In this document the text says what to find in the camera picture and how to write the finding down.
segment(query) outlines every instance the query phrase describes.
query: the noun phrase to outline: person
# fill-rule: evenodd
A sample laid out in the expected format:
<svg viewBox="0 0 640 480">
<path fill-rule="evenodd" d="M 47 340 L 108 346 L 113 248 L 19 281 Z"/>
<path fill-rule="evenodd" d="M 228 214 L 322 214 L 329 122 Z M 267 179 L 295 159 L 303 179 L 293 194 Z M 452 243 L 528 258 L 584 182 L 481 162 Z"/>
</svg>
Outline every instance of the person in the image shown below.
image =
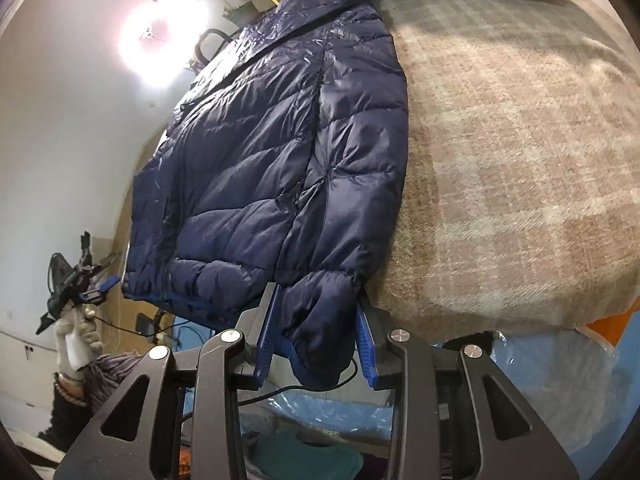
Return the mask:
<svg viewBox="0 0 640 480">
<path fill-rule="evenodd" d="M 95 324 L 95 311 L 84 308 L 79 334 L 96 359 L 81 370 L 69 362 L 66 336 L 74 330 L 68 317 L 56 321 L 56 371 L 53 374 L 53 404 L 49 427 L 36 437 L 9 431 L 25 458 L 44 479 L 53 476 L 55 466 L 69 450 L 91 417 L 142 359 L 137 354 L 102 354 L 104 345 Z"/>
</svg>

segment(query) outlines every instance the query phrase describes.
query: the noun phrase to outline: black cable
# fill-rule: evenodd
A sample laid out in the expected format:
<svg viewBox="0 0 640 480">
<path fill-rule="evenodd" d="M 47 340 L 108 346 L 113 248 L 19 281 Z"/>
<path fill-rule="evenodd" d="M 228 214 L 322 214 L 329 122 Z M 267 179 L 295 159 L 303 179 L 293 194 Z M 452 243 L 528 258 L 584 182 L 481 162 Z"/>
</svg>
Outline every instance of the black cable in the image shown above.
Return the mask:
<svg viewBox="0 0 640 480">
<path fill-rule="evenodd" d="M 341 383 L 336 384 L 333 388 L 329 388 L 328 390 L 312 390 L 311 388 L 305 388 L 304 386 L 284 386 L 283 388 L 273 390 L 269 394 L 261 395 L 259 397 L 254 397 L 253 399 L 242 400 L 238 402 L 238 406 L 246 406 L 248 404 L 254 404 L 255 402 L 260 402 L 261 400 L 271 399 L 271 397 L 275 397 L 276 395 L 282 394 L 284 392 L 288 392 L 289 390 L 303 390 L 304 392 L 313 392 L 316 394 L 323 394 L 326 392 L 332 392 L 337 390 L 338 388 L 343 387 L 345 384 L 350 383 L 358 374 L 359 368 L 356 362 L 356 359 L 351 358 L 351 362 L 353 363 L 353 374 L 348 379 L 343 380 Z"/>
<path fill-rule="evenodd" d="M 172 324 L 172 325 L 169 325 L 169 326 L 168 326 L 168 327 L 166 327 L 166 328 L 161 328 L 161 329 L 160 329 L 160 330 L 158 330 L 157 332 L 153 332 L 153 333 L 151 333 L 151 334 L 141 334 L 140 332 L 134 332 L 133 330 L 129 330 L 128 328 L 123 328 L 123 327 L 121 327 L 121 326 L 116 326 L 116 325 L 114 325 L 114 324 L 111 324 L 111 323 L 109 323 L 108 321 L 105 321 L 105 320 L 103 320 L 101 317 L 98 317 L 98 316 L 94 316 L 94 318 L 93 318 L 93 319 L 97 319 L 98 321 L 101 321 L 101 322 L 103 322 L 105 325 L 107 325 L 107 326 L 111 326 L 112 328 L 116 328 L 116 329 L 118 329 L 118 330 L 122 330 L 123 332 L 127 332 L 127 333 L 130 333 L 130 334 L 133 334 L 133 335 L 139 335 L 140 337 L 151 337 L 151 336 L 153 336 L 153 335 L 158 335 L 159 333 L 164 332 L 165 330 L 169 330 L 170 328 L 174 328 L 174 327 L 176 327 L 176 326 L 182 326 L 182 325 L 185 325 L 185 324 L 187 324 L 187 323 L 189 322 L 189 321 L 183 321 L 182 323 L 174 323 L 174 324 Z"/>
</svg>

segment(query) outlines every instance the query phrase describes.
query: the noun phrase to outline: white wall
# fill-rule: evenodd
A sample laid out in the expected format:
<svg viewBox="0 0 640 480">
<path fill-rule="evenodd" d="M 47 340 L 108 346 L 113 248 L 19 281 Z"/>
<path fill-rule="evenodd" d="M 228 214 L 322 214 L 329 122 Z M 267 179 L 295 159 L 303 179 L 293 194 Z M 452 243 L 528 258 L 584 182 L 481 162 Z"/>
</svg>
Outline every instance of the white wall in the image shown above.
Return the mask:
<svg viewBox="0 0 640 480">
<path fill-rule="evenodd" d="M 14 404 L 50 411 L 53 400 L 53 372 L 56 370 L 56 353 L 37 346 L 24 348 L 24 343 L 0 334 L 0 420 L 15 410 L 8 400 L 14 399 Z M 12 428 L 28 431 L 26 428 L 12 424 Z"/>
<path fill-rule="evenodd" d="M 140 149 L 193 79 L 145 88 L 121 62 L 120 27 L 147 0 L 25 0 L 0 36 L 0 330 L 34 336 L 47 264 L 110 240 Z"/>
</svg>

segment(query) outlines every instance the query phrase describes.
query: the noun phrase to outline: plaid blanket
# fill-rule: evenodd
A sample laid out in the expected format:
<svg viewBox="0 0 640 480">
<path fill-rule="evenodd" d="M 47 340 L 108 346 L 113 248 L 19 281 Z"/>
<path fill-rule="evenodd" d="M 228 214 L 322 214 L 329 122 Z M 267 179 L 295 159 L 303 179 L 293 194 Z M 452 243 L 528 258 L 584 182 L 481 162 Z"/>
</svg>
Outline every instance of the plaid blanket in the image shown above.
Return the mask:
<svg viewBox="0 0 640 480">
<path fill-rule="evenodd" d="M 382 0 L 409 160 L 367 286 L 438 342 L 618 314 L 640 276 L 638 51 L 589 0 Z"/>
</svg>

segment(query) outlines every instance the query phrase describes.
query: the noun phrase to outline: bracelet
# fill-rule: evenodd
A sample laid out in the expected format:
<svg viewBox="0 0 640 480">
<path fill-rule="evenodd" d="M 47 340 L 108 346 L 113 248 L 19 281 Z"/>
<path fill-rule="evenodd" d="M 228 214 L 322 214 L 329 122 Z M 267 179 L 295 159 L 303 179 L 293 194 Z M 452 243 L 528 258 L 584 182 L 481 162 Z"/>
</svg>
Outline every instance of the bracelet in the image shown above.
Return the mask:
<svg viewBox="0 0 640 480">
<path fill-rule="evenodd" d="M 60 379 L 65 379 L 66 377 L 64 374 L 61 374 L 60 372 L 56 372 L 53 374 L 53 385 L 56 389 L 56 391 L 60 394 L 60 396 L 66 400 L 66 402 L 70 402 L 71 404 L 75 405 L 75 406 L 79 406 L 81 408 L 86 408 L 87 406 L 89 406 L 89 403 L 86 402 L 85 400 L 79 399 L 78 397 L 74 397 L 73 395 L 71 395 L 64 386 L 62 386 L 60 384 Z"/>
<path fill-rule="evenodd" d="M 64 372 L 58 372 L 58 375 L 65 381 L 69 381 L 70 383 L 76 384 L 77 386 L 84 386 L 84 379 L 74 379 L 73 377 L 69 377 Z"/>
</svg>

